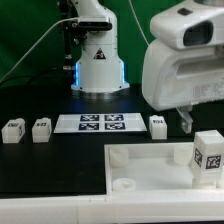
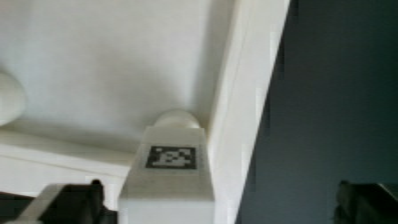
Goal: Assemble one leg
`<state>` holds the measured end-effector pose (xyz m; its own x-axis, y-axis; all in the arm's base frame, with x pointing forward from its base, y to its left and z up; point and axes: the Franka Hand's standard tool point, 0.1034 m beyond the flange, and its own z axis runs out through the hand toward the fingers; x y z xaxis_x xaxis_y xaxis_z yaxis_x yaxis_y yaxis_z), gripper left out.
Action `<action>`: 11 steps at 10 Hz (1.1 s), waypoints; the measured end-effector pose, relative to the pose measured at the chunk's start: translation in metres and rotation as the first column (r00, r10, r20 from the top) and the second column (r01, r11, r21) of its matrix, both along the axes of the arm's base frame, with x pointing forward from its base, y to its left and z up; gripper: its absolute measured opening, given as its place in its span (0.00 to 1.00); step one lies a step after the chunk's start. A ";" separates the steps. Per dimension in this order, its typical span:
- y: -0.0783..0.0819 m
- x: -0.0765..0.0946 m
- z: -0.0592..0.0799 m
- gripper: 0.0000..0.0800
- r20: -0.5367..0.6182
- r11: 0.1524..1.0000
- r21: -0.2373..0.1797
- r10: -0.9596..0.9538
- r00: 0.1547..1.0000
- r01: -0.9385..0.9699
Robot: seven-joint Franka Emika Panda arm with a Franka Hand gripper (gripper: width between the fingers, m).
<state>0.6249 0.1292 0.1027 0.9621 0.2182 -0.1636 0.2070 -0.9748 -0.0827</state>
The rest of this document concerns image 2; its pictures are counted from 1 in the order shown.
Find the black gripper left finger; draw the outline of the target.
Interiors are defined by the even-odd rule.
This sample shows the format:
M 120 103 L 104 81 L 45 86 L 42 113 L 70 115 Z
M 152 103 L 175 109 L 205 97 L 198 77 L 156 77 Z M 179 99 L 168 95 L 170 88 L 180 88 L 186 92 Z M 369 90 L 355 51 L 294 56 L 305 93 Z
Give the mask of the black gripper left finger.
M 104 206 L 102 184 L 51 184 L 31 200 L 17 224 L 117 224 L 117 212 Z

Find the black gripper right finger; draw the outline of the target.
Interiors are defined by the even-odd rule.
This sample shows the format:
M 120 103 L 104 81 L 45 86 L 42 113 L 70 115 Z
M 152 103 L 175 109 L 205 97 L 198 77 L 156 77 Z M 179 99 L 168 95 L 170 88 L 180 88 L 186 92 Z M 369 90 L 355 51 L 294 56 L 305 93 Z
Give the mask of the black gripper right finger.
M 398 224 L 398 184 L 339 183 L 333 224 Z

